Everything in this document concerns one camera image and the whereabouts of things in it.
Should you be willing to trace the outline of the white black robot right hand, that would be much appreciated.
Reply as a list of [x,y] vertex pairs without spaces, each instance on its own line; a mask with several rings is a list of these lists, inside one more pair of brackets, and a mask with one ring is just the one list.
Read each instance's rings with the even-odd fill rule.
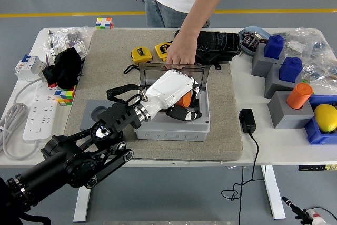
[[293,204],[288,198],[282,196],[282,200],[296,214],[295,218],[300,220],[301,224],[322,225],[328,224],[314,209],[301,209]]

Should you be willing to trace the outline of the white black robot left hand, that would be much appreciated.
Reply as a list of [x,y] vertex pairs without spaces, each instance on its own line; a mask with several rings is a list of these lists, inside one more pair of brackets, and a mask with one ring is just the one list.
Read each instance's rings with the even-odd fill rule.
[[178,101],[185,95],[191,100],[198,92],[199,84],[194,78],[176,70],[168,70],[147,89],[148,100],[141,104],[149,120],[154,119],[160,110],[164,110],[169,117],[193,121],[200,118],[202,113],[189,110],[187,107],[190,102],[182,106],[178,105]]

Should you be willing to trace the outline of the person's left hand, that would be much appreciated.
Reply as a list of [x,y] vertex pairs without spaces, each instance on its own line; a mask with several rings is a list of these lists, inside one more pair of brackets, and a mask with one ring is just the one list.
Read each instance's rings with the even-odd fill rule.
[[197,49],[197,36],[185,35],[179,31],[167,51],[167,64],[194,64]]

